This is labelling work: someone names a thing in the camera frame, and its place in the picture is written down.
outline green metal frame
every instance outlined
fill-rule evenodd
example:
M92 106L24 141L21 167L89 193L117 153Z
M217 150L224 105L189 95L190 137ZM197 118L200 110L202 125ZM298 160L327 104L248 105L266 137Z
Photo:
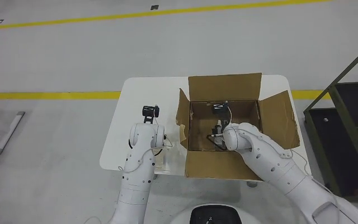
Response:
M339 85L339 81L349 73L350 70L353 69L355 65L358 64L358 57L335 79L333 82L303 111L305 116L305 126L307 129L307 134L309 136L310 142L313 147L313 151L315 154L315 157L317 159L317 162L319 164L323 179L326 183L329 183L332 192L334 192L337 196L342 196L341 191L339 189L339 186L336 182L336 178L332 172L332 169L329 165L328 159L326 157L326 154L324 152L321 140L319 139L319 136L317 134L317 130L314 126L312 116L310 114L310 110L312 107L322 99L323 96L326 94L329 94L331 96L331 99L333 103L335 104L335 107L338 111L338 114L347 130L347 133L352 140L352 143L358 153L358 129L355 126L354 121L351 118L351 115L349 114L346 105L344 104L341 96L339 95L339 92L337 91L336 85ZM358 202L358 196L349 196L344 197L350 202Z
M342 196L341 190L338 187L336 178L333 174L331 166L329 165L326 153L324 152L321 140L319 139L317 130L314 126L313 119L312 119L310 113L305 114L305 127L306 127L307 134L309 136L312 148L315 149L315 150L313 150L313 152L314 152L315 158L317 160L317 163L319 164L325 184L329 183L331 191L334 192L335 195L341 197Z
M336 106L343 125L345 126L347 133L352 140L352 144L358 153L358 130L346 105L344 104L339 92L337 91L336 85L329 88L329 94L332 98L333 103Z

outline open cardboard box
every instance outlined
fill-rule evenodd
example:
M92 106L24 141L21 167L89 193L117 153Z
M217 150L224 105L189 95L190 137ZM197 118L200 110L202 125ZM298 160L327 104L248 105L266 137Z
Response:
M232 122L249 122L288 150L300 145L289 97L284 91L258 100L261 73L188 78L189 99L180 89L176 116L180 142L188 150L185 175L190 178L261 180L237 152L216 151L206 136L218 121L211 111L217 102L229 102Z

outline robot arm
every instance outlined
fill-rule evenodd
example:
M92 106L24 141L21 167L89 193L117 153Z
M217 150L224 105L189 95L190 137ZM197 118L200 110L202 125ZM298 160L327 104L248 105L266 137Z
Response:
M329 193L303 173L290 151L260 133L255 126L230 123L223 136L227 149L240 153L246 165L292 200L309 223L358 223L356 207Z
M163 147L164 126L138 123L130 131L129 151L123 170L117 209L111 224L142 224L153 181L153 148Z

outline wire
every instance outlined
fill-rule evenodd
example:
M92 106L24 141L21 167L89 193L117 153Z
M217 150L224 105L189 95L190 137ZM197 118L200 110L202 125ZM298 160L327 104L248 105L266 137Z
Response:
M232 119L233 119L233 113L231 113L231 110L230 110L230 107L228 106L228 109L229 109L229 112L230 112L230 122L229 124L231 123Z
M163 151L163 149L159 150L159 152L154 154L154 156L158 156L162 151Z
M118 196L117 196L117 205L118 205L118 201L119 201L119 194L121 193L121 191L118 192ZM108 222L106 222L106 224L109 224L110 221L112 221L113 217L114 217L114 214L116 213L117 211L117 208L114 209L114 212L111 216L111 218L108 220ZM100 218L98 218L97 216L91 216L90 218L86 219L85 222L83 224L86 224L89 220L95 218L96 220L98 220L100 222L100 224L102 224Z
M299 154L298 152L296 152L296 151L294 151L294 150L290 150L291 151L291 153L292 152L294 152L294 153L296 153L298 156L300 156L304 161L305 161L305 164L304 164L304 167L303 167L303 169L304 169L304 172L306 173L306 175L308 175L308 176L310 176L310 174L308 173L308 171L307 171L307 165L308 165L308 161L301 155L301 154Z
M154 120L156 121L156 124L158 124L157 122L157 118L156 118L156 114L155 114L155 111L153 110L153 117L154 117Z
M326 186L324 186L323 184L321 184L320 182L318 182L318 180L316 180L315 178L313 178L312 175L310 175L307 170L306 170L306 166L308 164L308 161L301 155L299 154L298 152L290 149L291 153L294 152L296 153L298 156L300 156L304 161L305 161L305 165L304 165L304 171L306 173L307 176L310 176L312 178L312 181L315 182L316 184L318 184L320 187L322 187L323 189L325 189L326 191L328 191L332 196L333 196L333 199L335 200L335 206L337 207L337 212L338 212L338 216L337 216L337 224L340 223L340 205L338 204L338 201L337 201L337 198L336 198L336 195L333 194L333 192L331 192Z
M91 216L90 218L88 218L83 224L86 224L89 220L95 218L96 220L98 220L100 222L100 224L102 224L100 218L98 218L97 216Z

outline yellow stripe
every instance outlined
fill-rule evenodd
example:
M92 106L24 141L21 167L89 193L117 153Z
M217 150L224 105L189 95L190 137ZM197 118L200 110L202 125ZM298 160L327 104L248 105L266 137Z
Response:
M292 90L294 100L314 100L322 90ZM121 92L0 92L0 100L117 100Z
M238 9L244 9L244 8L275 7L275 6L286 6L286 5L290 5L290 4L306 4L306 3L318 3L318 2L330 2L330 1L332 1L332 0L285 0L285 1L273 1L273 2L231 4L231 5L225 5L225 6L205 6L205 7L195 7L195 8L182 8L182 9L176 9L176 10L139 12L139 13L130 13L130 14L122 14L122 15L107 15L107 16L87 17L87 18L68 18L68 19L64 19L64 20L27 22L27 23L22 23L22 24L7 24L7 25L0 25L0 29L26 27L26 26L45 26L45 25L55 25L55 24L68 24L68 23L73 23L73 22L117 20L117 19L121 19L121 18L160 16L160 15L191 13L191 12L208 12L208 11L221 11L221 10L238 10Z
M322 90L292 90L292 98L294 100L314 100L319 94L321 94ZM329 100L331 96L327 93L322 98L324 100Z
M2 92L1 100L117 100L121 92Z

